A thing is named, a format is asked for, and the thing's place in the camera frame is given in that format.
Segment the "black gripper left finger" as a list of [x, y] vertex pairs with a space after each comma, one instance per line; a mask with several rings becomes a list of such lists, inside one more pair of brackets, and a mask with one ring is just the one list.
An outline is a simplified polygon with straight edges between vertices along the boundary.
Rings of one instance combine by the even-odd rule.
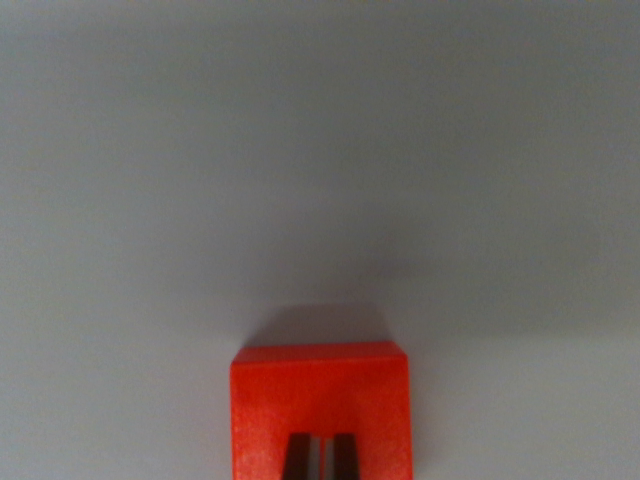
[[319, 480], [321, 440], [309, 433], [296, 432], [288, 438], [282, 480]]

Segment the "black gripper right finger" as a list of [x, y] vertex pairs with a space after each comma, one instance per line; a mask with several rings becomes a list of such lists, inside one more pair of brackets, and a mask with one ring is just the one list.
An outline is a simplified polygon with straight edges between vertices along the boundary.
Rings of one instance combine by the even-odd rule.
[[360, 480], [356, 436], [338, 433], [325, 442], [324, 478], [326, 480]]

